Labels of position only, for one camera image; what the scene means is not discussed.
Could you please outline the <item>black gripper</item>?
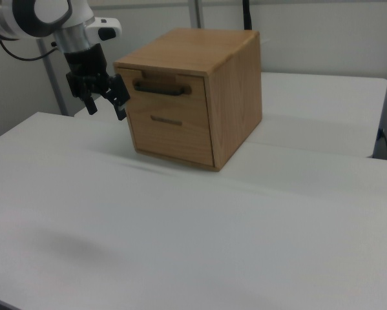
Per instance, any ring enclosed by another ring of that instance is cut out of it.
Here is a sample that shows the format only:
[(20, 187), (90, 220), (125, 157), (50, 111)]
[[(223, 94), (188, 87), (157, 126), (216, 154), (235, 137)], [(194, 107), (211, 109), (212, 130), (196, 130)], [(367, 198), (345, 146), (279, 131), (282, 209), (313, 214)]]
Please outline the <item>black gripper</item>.
[(95, 78), (100, 80), (101, 96), (112, 104), (117, 118), (124, 120), (127, 117), (125, 104), (131, 97), (120, 74), (107, 74), (107, 61), (101, 45), (98, 43), (80, 52), (65, 53), (64, 57), (70, 68), (66, 74), (70, 91), (85, 104), (88, 113), (93, 115), (98, 111), (86, 80)]

